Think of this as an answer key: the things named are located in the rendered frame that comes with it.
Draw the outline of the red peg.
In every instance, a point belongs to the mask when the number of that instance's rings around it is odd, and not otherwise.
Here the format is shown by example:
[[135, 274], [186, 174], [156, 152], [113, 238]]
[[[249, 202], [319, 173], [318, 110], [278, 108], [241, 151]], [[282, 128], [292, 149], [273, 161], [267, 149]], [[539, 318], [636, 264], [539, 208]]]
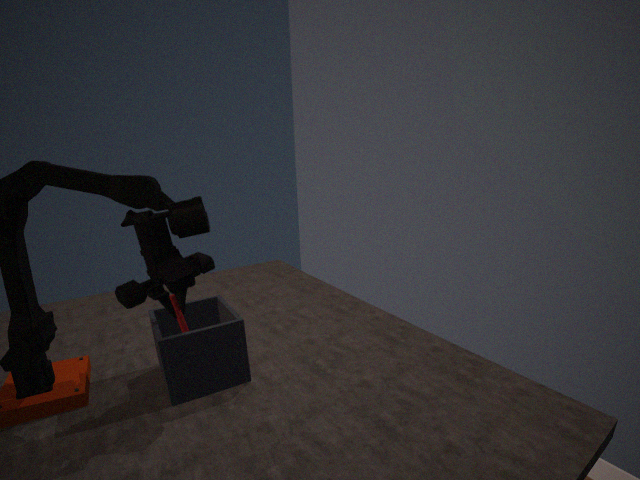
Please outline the red peg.
[[171, 296], [169, 295], [169, 297], [170, 297], [170, 300], [171, 300], [171, 302], [173, 304], [173, 307], [174, 307], [174, 309], [176, 311], [177, 320], [178, 320], [179, 325], [181, 327], [182, 333], [188, 332], [189, 328], [188, 328], [187, 323], [186, 323], [186, 321], [184, 319], [184, 316], [182, 314], [182, 311], [180, 309], [179, 303], [178, 303], [175, 295], [171, 295]]

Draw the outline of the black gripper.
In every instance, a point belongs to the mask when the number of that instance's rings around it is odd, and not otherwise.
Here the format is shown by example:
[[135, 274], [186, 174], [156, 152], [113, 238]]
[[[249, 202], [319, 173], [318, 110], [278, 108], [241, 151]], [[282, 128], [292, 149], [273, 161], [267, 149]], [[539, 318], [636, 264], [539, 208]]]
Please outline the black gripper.
[[[164, 308], [172, 315], [172, 317], [174, 317], [175, 319], [177, 318], [176, 311], [169, 297], [170, 293], [164, 290], [163, 282], [161, 284], [157, 282], [153, 272], [153, 267], [154, 267], [153, 259], [159, 255], [161, 256], [162, 260], [166, 259], [172, 256], [171, 251], [173, 251], [174, 249], [176, 249], [176, 247], [173, 246], [172, 239], [171, 239], [171, 241], [169, 241], [165, 245], [159, 246], [157, 248], [140, 250], [141, 256], [144, 256], [145, 264], [147, 268], [146, 272], [147, 272], [147, 275], [150, 276], [150, 279], [143, 283], [138, 283], [136, 282], [136, 280], [133, 279], [133, 280], [130, 280], [129, 282], [126, 282], [125, 284], [122, 284], [119, 287], [118, 286], [116, 287], [115, 295], [118, 301], [123, 306], [125, 306], [126, 309], [130, 309], [140, 305], [141, 303], [145, 302], [145, 299], [148, 296], [152, 300], [158, 300], [164, 306]], [[202, 264], [203, 271], [200, 273], [204, 274], [215, 268], [213, 259], [210, 256], [199, 253], [199, 252], [195, 254], [199, 257]], [[178, 294], [173, 294], [175, 295], [179, 303], [179, 306], [183, 315], [185, 315], [185, 301], [186, 301], [187, 289], [188, 288], [180, 291], [180, 293]]]

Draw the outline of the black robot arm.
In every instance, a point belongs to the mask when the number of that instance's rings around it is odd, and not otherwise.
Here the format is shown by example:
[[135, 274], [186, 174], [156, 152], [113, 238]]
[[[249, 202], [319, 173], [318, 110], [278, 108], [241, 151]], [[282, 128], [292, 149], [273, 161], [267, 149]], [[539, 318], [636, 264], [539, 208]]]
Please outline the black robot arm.
[[[166, 218], [172, 234], [179, 238], [210, 232], [201, 196], [174, 202], [154, 177], [107, 175], [34, 160], [2, 177], [0, 268], [11, 316], [9, 350], [0, 365], [5, 372], [11, 372], [19, 400], [52, 391], [55, 382], [52, 363], [45, 352], [54, 340], [57, 326], [53, 312], [45, 313], [38, 304], [24, 238], [28, 201], [45, 185], [102, 195], [135, 209], [168, 209], [159, 213], [126, 213], [121, 226], [134, 226], [141, 249], [157, 248], [171, 241]], [[178, 249], [171, 253], [166, 259], [160, 255], [153, 259], [153, 272], [159, 284], [163, 282], [171, 294], [178, 294], [194, 286], [195, 277], [203, 269], [196, 254], [183, 257]]]

